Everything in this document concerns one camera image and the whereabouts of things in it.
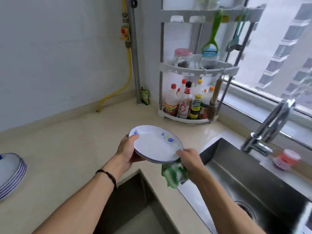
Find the hand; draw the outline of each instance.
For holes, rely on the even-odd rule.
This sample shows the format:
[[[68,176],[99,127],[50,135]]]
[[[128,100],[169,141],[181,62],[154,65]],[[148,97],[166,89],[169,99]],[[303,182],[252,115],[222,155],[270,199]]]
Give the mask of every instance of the hand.
[[[200,156],[196,149],[178,150],[177,155],[181,158],[183,166],[188,170],[188,176],[193,181],[193,177],[197,171],[205,169],[205,165],[202,163]]]
[[[115,155],[103,166],[103,170],[111,173],[116,181],[119,181],[131,167],[132,163],[143,161],[144,159],[134,152],[134,142],[139,138],[139,135],[126,135],[120,142]]]

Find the sink drain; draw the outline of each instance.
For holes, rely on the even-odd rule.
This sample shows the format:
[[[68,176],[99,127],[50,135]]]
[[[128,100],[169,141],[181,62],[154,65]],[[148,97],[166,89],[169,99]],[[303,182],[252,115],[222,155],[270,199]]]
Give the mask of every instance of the sink drain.
[[[249,206],[248,206],[247,204],[245,204],[245,203],[243,203],[243,202],[241,202],[241,201],[235,201],[235,203],[238,204],[238,206],[239,206],[240,208],[242,208],[242,210],[244,210],[244,211],[248,214],[248,216],[249,216],[254,222],[256,222],[255,214],[254,214],[254,212],[252,211],[252,209],[249,208]]]

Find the dark bracelet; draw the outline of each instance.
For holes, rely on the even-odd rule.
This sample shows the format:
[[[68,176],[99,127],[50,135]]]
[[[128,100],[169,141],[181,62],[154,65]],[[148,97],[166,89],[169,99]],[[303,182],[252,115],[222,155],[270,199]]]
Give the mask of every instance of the dark bracelet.
[[[114,191],[117,189],[117,185],[116,185],[116,179],[115,177],[110,174],[109,172],[104,171],[103,169],[99,169],[96,171],[96,173],[101,172],[101,173],[106,173],[107,176],[112,180],[112,182],[114,183]]]

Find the beige countertop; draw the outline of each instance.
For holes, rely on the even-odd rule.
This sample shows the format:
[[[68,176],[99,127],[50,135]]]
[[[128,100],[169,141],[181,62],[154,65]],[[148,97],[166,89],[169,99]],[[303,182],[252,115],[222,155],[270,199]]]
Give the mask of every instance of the beige countertop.
[[[198,150],[229,130],[219,122],[184,124],[161,118],[152,106],[137,106],[131,99],[108,106],[101,113],[89,112],[2,140],[0,154],[19,154],[28,170],[17,190],[0,202],[1,233],[31,233],[115,154],[125,134],[142,124],[169,130],[185,148]],[[135,163],[120,182],[139,170],[181,234],[209,233],[181,193],[167,187],[160,164]]]

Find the green and white rag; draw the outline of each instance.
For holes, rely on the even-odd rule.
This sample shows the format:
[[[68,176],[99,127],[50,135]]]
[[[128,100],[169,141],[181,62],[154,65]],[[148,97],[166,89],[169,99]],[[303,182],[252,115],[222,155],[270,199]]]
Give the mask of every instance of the green and white rag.
[[[179,158],[176,162],[165,163],[161,166],[161,175],[166,178],[168,187],[177,188],[179,183],[188,179],[186,168]]]

